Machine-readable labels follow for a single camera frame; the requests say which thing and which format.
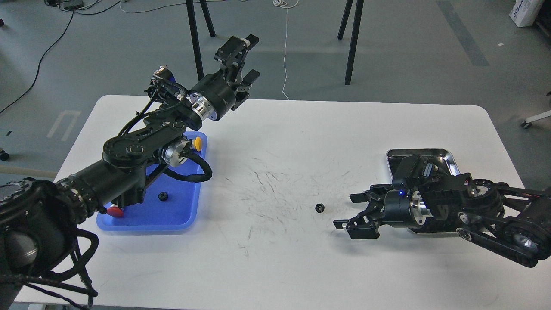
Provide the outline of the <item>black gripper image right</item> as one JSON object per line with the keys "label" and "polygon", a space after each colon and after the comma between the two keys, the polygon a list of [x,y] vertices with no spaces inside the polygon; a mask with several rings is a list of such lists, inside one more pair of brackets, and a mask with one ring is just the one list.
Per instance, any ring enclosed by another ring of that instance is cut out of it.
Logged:
{"label": "black gripper image right", "polygon": [[364,192],[350,194],[350,200],[383,205],[383,208],[367,207],[351,219],[333,220],[335,228],[347,231],[351,239],[376,239],[380,237],[382,224],[393,228],[421,228],[426,219],[431,218],[431,210],[419,191],[407,194],[394,190],[391,184],[374,184]]}

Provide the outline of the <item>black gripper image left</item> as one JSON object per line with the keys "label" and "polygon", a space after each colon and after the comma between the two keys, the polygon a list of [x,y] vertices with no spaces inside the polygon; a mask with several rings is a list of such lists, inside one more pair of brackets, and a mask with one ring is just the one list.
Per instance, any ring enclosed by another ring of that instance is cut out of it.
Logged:
{"label": "black gripper image left", "polygon": [[259,37],[253,34],[246,38],[232,36],[215,53],[214,59],[219,62],[222,72],[205,76],[189,92],[191,110],[201,120],[218,121],[249,98],[249,91],[260,72],[252,69],[242,80],[238,76],[245,65],[246,55],[259,41]]}

